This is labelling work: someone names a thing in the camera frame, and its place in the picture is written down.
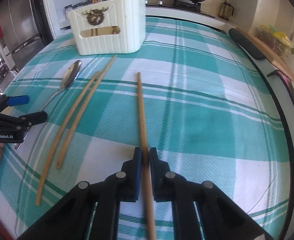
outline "ribbed plastic surface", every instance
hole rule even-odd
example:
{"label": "ribbed plastic surface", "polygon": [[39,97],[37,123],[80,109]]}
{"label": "ribbed plastic surface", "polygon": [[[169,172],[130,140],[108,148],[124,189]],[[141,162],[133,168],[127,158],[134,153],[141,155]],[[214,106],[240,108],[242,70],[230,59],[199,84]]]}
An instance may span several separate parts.
{"label": "ribbed plastic surface", "polygon": [[[104,12],[104,21],[90,25],[82,13],[92,9]],[[70,25],[80,55],[132,53],[140,49],[146,37],[145,0],[110,0],[87,5],[69,12]],[[83,38],[81,31],[118,26],[119,34]]]}

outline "spoon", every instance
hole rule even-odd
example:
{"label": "spoon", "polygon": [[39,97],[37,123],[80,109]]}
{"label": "spoon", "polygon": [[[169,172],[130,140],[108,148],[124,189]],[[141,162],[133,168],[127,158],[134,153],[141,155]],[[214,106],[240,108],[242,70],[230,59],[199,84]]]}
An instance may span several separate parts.
{"label": "spoon", "polygon": [[[60,92],[63,92],[64,90],[66,90],[67,88],[69,88],[71,86],[72,82],[77,78],[77,76],[79,74],[80,66],[81,66],[81,60],[77,60],[67,69],[66,73],[64,74],[64,76],[62,78],[60,88],[48,98],[48,100],[45,102],[45,104],[39,110],[40,112],[46,108],[46,106],[49,104],[49,102],[56,95],[58,95]],[[31,127],[29,127],[29,129],[27,130],[24,139],[27,137],[27,134],[29,133],[30,129],[31,129]],[[16,150],[19,150],[20,146],[21,146],[21,143],[15,143]]]}

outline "gas stove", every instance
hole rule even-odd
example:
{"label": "gas stove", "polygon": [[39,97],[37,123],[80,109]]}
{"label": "gas stove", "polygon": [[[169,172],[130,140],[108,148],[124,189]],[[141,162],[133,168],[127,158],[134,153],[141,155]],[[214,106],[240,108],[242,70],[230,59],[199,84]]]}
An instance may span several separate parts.
{"label": "gas stove", "polygon": [[178,9],[178,10],[193,12],[193,13],[205,15],[211,18],[215,18],[215,16],[212,16],[210,14],[207,14],[201,11],[201,3],[193,3],[191,1],[186,1],[186,0],[174,0],[173,5],[163,5],[162,1],[159,1],[158,4],[147,3],[146,6]]}

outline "chopstick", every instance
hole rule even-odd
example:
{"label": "chopstick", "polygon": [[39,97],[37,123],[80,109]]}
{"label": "chopstick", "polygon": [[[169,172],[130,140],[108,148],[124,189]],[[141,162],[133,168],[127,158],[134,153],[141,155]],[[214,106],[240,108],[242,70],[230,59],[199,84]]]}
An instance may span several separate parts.
{"label": "chopstick", "polygon": [[70,130],[68,132],[68,135],[67,135],[67,137],[65,139],[65,142],[64,142],[63,147],[62,147],[62,149],[60,151],[60,154],[58,155],[58,161],[57,161],[57,164],[56,164],[57,169],[60,169],[61,166],[62,166],[62,163],[63,163],[64,158],[66,156],[69,144],[71,142],[71,139],[72,139],[72,137],[74,135],[74,132],[75,132],[75,130],[77,128],[77,125],[78,125],[78,123],[79,123],[79,121],[80,121],[80,119],[81,119],[81,117],[82,117],[82,115],[83,115],[83,113],[84,113],[84,111],[85,111],[91,97],[95,93],[95,91],[96,91],[97,87],[99,86],[101,80],[103,79],[103,77],[105,76],[107,71],[109,70],[110,66],[113,64],[116,57],[117,57],[117,55],[114,55],[114,57],[112,57],[112,59],[108,62],[105,69],[103,70],[103,72],[101,73],[99,78],[97,79],[95,85],[91,88],[90,92],[88,93],[88,95],[87,95],[86,99],[84,100],[81,108],[79,109],[79,111],[78,111],[78,113],[77,113],[77,115],[76,115],[76,117],[74,119],[74,122],[72,123],[71,128],[70,128]]}
{"label": "chopstick", "polygon": [[48,171],[53,159],[53,156],[55,154],[56,148],[59,144],[60,138],[72,116],[72,114],[74,113],[74,111],[76,110],[77,106],[79,105],[80,101],[82,100],[82,98],[84,97],[85,93],[87,92],[88,88],[91,86],[91,84],[94,82],[94,80],[96,79],[97,75],[99,74],[99,71],[97,71],[95,73],[95,75],[91,78],[91,80],[87,83],[87,85],[83,88],[82,92],[80,93],[80,95],[78,96],[78,98],[76,99],[76,101],[74,102],[74,104],[72,105],[72,107],[69,109],[69,112],[67,113],[64,121],[62,122],[56,137],[53,141],[53,144],[50,148],[50,151],[48,153],[48,157],[45,163],[45,166],[43,168],[40,180],[39,180],[39,185],[38,185],[38,189],[37,189],[37,196],[36,196],[36,205],[39,206],[40,205],[40,201],[41,201],[41,196],[42,196],[42,190],[48,175]]}
{"label": "chopstick", "polygon": [[153,195],[151,187],[151,174],[149,168],[148,158],[148,146],[147,146],[147,133],[146,133],[146,120],[145,110],[143,101],[143,89],[140,72],[137,73],[138,83],[138,109],[139,109],[139,127],[140,127],[140,144],[143,150],[143,165],[142,165],[142,176],[143,176],[143,189],[146,206],[147,216],[147,230],[148,239],[156,240],[156,227],[154,219],[154,207],[153,207]]}

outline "checkered tablecloth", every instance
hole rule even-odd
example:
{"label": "checkered tablecloth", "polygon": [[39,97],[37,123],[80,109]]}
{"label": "checkered tablecloth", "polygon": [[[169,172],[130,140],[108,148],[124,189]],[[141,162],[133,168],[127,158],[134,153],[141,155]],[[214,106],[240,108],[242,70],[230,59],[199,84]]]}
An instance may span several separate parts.
{"label": "checkered tablecloth", "polygon": [[[112,55],[80,56],[72,34],[37,54],[6,90],[30,102],[8,109],[37,112],[82,60],[77,80],[45,108],[48,122],[33,127],[22,147],[4,147],[0,219],[17,237],[79,181],[103,181],[140,145],[136,73],[141,72],[150,147],[187,180],[213,181],[275,239],[289,198],[284,129],[259,73],[231,38],[199,24],[146,18],[146,40],[118,55],[91,99],[61,170],[51,166],[41,206],[36,189],[48,151],[69,108]],[[170,203],[154,203],[158,239],[174,239]],[[118,239],[146,237],[143,202],[121,203]]]}

